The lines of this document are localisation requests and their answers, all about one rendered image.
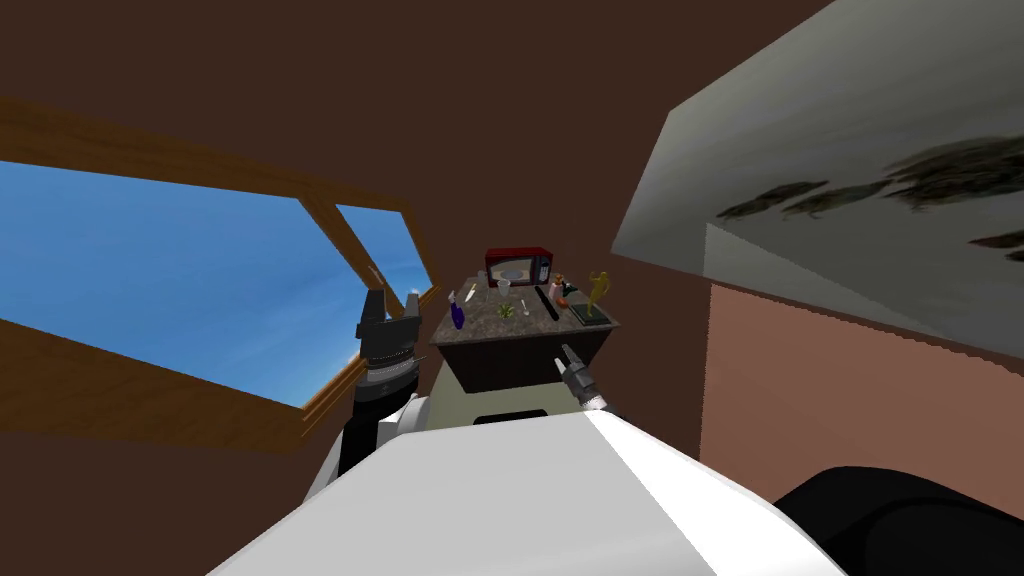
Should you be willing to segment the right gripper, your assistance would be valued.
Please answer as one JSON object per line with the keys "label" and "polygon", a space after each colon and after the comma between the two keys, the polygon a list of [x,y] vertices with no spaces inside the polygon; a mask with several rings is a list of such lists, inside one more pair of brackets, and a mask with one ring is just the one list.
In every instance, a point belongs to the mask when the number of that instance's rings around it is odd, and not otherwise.
{"label": "right gripper", "polygon": [[555,359],[554,363],[559,374],[563,374],[563,381],[569,388],[589,388],[591,375],[588,367],[580,363],[578,355],[568,344],[562,344],[561,348],[569,365],[565,366],[560,359]]}

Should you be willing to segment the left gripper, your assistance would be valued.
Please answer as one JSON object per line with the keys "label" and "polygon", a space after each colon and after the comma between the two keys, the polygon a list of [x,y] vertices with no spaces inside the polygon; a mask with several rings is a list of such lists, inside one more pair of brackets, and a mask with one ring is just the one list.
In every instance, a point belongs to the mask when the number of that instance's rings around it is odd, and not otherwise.
{"label": "left gripper", "polygon": [[409,293],[403,317],[386,320],[386,292],[368,289],[362,305],[362,320],[356,327],[360,341],[359,357],[367,362],[398,362],[412,354],[421,326],[420,295]]}

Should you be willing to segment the dark table with granite top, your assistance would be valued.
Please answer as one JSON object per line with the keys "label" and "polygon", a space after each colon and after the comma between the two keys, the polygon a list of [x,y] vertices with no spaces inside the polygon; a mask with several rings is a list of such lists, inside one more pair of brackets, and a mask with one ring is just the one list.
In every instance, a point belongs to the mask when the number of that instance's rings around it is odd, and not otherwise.
{"label": "dark table with granite top", "polygon": [[[473,298],[464,297],[473,283]],[[553,304],[560,315],[553,322],[534,291],[534,286],[510,289],[502,298],[496,288],[485,288],[475,277],[465,278],[454,290],[465,313],[465,323],[456,330],[447,313],[430,339],[439,349],[456,379],[469,394],[505,390],[554,383],[561,379],[554,360],[565,361],[561,348],[568,344],[586,364],[593,361],[618,323],[584,326],[569,310]],[[523,316],[520,299],[530,311]],[[498,316],[501,303],[511,303],[515,313],[507,320]]]}

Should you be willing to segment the yellow figure statue on base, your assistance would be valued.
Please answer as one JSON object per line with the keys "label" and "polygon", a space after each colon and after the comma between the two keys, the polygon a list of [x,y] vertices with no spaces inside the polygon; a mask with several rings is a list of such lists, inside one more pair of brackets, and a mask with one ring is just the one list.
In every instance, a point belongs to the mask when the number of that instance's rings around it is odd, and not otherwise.
{"label": "yellow figure statue on base", "polygon": [[598,326],[611,323],[611,319],[599,306],[598,302],[609,291],[611,283],[606,272],[592,273],[589,276],[591,291],[585,304],[570,304],[569,311],[584,326]]}

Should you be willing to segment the red microwave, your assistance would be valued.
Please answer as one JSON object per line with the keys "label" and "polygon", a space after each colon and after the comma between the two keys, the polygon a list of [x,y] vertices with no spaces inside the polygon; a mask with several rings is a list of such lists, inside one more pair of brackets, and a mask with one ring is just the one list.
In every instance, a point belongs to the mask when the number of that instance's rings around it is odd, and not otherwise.
{"label": "red microwave", "polygon": [[495,288],[499,280],[510,285],[544,285],[549,282],[553,254],[542,247],[514,247],[488,249],[484,256],[488,286]]}

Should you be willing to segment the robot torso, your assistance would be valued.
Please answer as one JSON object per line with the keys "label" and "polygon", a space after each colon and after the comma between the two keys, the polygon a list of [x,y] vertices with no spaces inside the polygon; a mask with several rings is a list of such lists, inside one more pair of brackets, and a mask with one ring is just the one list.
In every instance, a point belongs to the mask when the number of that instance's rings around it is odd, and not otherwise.
{"label": "robot torso", "polygon": [[753,492],[603,411],[401,435],[209,576],[846,576]]}

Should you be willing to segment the wood framed window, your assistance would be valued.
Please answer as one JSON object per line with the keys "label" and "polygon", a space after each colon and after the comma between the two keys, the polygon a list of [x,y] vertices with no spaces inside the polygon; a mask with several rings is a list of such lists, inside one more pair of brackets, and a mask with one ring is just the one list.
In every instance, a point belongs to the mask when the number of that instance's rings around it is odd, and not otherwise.
{"label": "wood framed window", "polygon": [[403,307],[346,215],[401,200],[0,97],[0,434],[287,453],[364,374],[367,289]]}

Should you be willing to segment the grey picture with dark fish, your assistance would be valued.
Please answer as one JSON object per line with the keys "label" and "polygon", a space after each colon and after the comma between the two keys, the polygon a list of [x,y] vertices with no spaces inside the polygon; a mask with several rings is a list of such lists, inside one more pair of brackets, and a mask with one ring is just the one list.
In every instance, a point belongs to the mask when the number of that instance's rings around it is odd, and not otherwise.
{"label": "grey picture with dark fish", "polygon": [[1024,359],[1024,0],[834,0],[668,114],[612,250]]}

